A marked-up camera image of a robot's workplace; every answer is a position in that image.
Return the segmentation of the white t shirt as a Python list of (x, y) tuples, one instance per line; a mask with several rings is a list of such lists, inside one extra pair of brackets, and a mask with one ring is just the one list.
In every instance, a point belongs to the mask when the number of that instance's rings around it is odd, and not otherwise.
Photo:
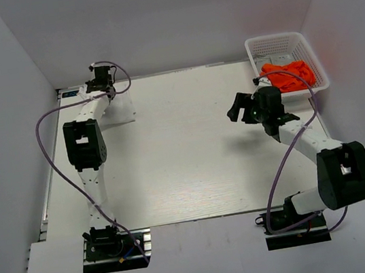
[(128, 92), (117, 94), (112, 100), (107, 96), (97, 98), (100, 91), (86, 93), (86, 89), (80, 87), (77, 95), (81, 99), (90, 100), (79, 111), (75, 121), (85, 122), (89, 119), (97, 121), (100, 128), (115, 126), (135, 121), (135, 108)]

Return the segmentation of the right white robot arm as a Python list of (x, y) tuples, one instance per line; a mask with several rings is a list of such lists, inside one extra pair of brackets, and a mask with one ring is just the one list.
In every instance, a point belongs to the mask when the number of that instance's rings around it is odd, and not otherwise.
[(316, 165), (316, 187), (284, 201), (285, 220), (292, 228), (304, 226), (310, 213), (333, 211), (365, 200), (364, 146), (357, 141), (331, 139), (286, 112), (278, 88), (264, 86), (254, 94), (238, 93), (227, 115), (231, 122), (261, 124), (268, 136)]

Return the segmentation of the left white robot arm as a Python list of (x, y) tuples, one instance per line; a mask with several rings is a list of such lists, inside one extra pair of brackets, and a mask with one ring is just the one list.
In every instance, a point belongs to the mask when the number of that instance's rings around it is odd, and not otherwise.
[(76, 169), (84, 191), (89, 196), (90, 227), (96, 230), (113, 225), (108, 207), (103, 168), (107, 147), (99, 122), (115, 96), (111, 66), (90, 68), (94, 79), (86, 82), (85, 105), (72, 122), (63, 125), (63, 136), (69, 163)]

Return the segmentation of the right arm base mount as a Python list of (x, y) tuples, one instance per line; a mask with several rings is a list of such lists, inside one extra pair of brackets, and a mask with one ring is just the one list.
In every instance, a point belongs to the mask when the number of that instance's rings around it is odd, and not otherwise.
[(255, 218), (256, 225), (264, 229), (269, 251), (331, 241), (326, 219), (320, 212), (299, 215), (286, 203), (282, 207), (273, 207), (269, 217), (272, 230), (267, 227), (267, 213), (260, 213)]

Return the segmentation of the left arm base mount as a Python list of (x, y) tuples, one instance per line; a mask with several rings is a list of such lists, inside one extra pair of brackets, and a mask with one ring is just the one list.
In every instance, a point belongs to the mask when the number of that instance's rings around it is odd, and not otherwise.
[(148, 267), (152, 256), (149, 229), (121, 232), (117, 227), (91, 228), (82, 234), (83, 273), (112, 273)]

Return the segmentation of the grey cloth in basket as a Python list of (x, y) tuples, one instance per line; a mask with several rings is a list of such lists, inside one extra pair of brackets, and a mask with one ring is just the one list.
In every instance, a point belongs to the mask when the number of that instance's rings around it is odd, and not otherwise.
[(257, 56), (254, 58), (255, 66), (257, 70), (261, 70), (264, 65), (278, 65), (278, 66), (286, 66), (291, 62), (294, 62), (294, 58), (290, 54), (280, 54), (280, 55), (266, 55), (266, 56)]

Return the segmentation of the orange t shirt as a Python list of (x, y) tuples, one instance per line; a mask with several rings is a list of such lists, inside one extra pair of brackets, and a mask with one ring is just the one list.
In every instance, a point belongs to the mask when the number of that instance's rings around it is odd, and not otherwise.
[(260, 76), (266, 74), (272, 85), (278, 87), (282, 93), (305, 90), (314, 86), (316, 76), (311, 68), (302, 60), (291, 62), (286, 66), (266, 64), (262, 67)]

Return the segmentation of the blue label sticker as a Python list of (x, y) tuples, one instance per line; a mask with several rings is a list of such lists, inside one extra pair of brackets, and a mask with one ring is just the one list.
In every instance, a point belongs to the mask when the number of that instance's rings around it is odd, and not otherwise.
[(62, 92), (61, 98), (77, 96), (78, 92), (79, 92), (79, 90), (71, 90), (71, 91)]

